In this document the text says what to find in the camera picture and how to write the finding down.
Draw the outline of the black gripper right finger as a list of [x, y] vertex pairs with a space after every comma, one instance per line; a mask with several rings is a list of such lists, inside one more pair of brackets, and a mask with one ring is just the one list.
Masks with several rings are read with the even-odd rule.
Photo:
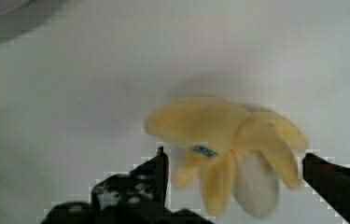
[[350, 224], [350, 168], [328, 162], [316, 154], [302, 159], [304, 181]]

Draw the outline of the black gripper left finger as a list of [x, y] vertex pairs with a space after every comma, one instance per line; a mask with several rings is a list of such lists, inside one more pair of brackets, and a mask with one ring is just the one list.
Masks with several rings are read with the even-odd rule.
[[41, 224], [214, 224], [188, 209], [165, 207], [168, 177], [169, 158], [159, 147], [129, 173], [95, 185], [88, 203], [60, 203]]

